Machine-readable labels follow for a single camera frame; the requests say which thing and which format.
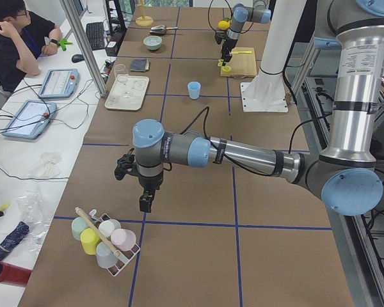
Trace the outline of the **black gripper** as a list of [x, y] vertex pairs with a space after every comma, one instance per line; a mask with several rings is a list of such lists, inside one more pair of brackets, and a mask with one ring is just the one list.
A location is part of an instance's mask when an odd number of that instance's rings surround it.
[[153, 177], [139, 175], [138, 182], [143, 188], [143, 194], [139, 199], [140, 210], [142, 212], [151, 212], [154, 194], [160, 189], [160, 186], [163, 183], [163, 172], [160, 172]]
[[215, 32], [215, 41], [221, 47], [220, 65], [225, 66], [232, 59], [232, 49], [237, 44], [237, 33], [231, 30]]

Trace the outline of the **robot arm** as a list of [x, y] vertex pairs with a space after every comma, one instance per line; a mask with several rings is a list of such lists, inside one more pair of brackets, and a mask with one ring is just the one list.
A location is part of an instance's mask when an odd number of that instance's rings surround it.
[[328, 144], [317, 157], [267, 148], [288, 132], [283, 76], [304, 1], [277, 1], [259, 73], [241, 90], [243, 113], [235, 119], [246, 138], [260, 145], [184, 129], [168, 132], [161, 122], [144, 119], [132, 130], [132, 175], [143, 192], [140, 210], [150, 212], [164, 178], [165, 164], [204, 168], [229, 162], [254, 175], [280, 177], [320, 199], [344, 216], [373, 209], [383, 197], [370, 152], [384, 62], [384, 1], [318, 1], [312, 43], [337, 47], [340, 60], [330, 114]]
[[236, 4], [232, 9], [228, 28], [215, 31], [215, 41], [221, 45], [221, 57], [218, 66], [225, 67], [232, 59], [232, 50], [236, 47], [246, 22], [267, 24], [270, 20], [269, 1], [252, 1], [252, 7]]

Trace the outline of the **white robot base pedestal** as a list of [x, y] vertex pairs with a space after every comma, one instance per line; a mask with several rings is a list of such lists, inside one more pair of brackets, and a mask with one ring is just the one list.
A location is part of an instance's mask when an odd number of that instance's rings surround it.
[[241, 83], [244, 112], [288, 112], [283, 71], [306, 0], [277, 0], [258, 75]]

